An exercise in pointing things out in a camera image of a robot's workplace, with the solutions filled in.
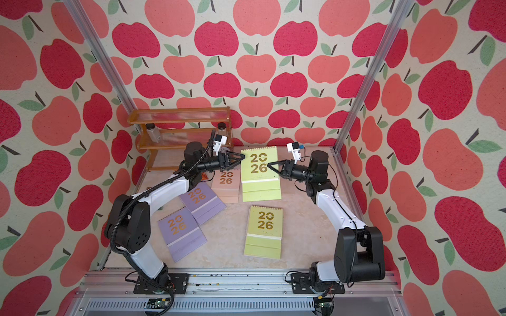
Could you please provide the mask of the yellow-green calendar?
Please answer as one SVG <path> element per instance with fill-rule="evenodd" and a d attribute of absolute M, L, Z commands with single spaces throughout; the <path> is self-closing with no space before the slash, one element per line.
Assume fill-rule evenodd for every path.
<path fill-rule="evenodd" d="M 283 209 L 252 205 L 246 232 L 244 255 L 281 259 Z"/>
<path fill-rule="evenodd" d="M 242 150 L 241 161 L 242 201 L 280 200 L 279 175 L 267 165 L 278 160 L 278 149 L 274 146 Z"/>

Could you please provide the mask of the yellow-green calendar back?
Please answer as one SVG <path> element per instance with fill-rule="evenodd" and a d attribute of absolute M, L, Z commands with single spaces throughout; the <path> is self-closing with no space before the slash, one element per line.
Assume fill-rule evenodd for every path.
<path fill-rule="evenodd" d="M 281 259 L 283 209 L 252 205 L 246 232 L 244 255 Z"/>

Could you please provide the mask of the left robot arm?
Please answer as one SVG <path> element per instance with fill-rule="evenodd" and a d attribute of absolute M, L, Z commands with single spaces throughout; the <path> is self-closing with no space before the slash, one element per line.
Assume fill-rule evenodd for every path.
<path fill-rule="evenodd" d="M 195 188 L 203 172 L 229 171 L 245 159 L 233 151 L 214 151 L 216 141 L 204 147 L 200 142 L 187 144 L 184 159 L 174 175 L 139 194 L 121 194 L 113 202 L 104 236 L 112 252 L 122 255 L 131 267 L 151 283 L 167 277 L 167 266 L 151 247 L 151 215 L 171 200 Z"/>

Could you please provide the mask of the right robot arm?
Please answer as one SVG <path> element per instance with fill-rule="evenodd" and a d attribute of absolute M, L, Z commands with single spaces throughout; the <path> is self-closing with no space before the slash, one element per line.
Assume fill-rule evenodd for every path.
<path fill-rule="evenodd" d="M 375 226 L 361 221 L 343 202 L 336 186 L 328 179 L 329 155 L 320 150 L 311 153 L 309 165 L 294 159 L 267 165 L 281 178 L 306 185 L 305 192 L 328 217 L 337 231 L 332 260 L 314 262 L 310 268 L 311 286 L 316 291 L 332 284 L 382 280 L 386 276 L 383 236 Z"/>

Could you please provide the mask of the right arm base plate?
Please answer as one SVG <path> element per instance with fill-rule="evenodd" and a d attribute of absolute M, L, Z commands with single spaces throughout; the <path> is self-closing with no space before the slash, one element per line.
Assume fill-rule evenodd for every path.
<path fill-rule="evenodd" d="M 286 281 L 291 285 L 293 294 L 324 296 L 344 294 L 344 285 L 335 281 L 321 281 L 309 273 L 290 272 Z"/>

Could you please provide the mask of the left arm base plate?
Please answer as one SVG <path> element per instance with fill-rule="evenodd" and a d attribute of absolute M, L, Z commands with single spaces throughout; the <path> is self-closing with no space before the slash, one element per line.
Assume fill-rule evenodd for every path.
<path fill-rule="evenodd" d="M 168 295 L 169 292 L 186 294 L 188 279 L 189 274 L 187 273 L 162 273 L 162 276 L 157 279 L 145 279 L 139 276 L 135 282 L 133 293 L 143 295 Z"/>

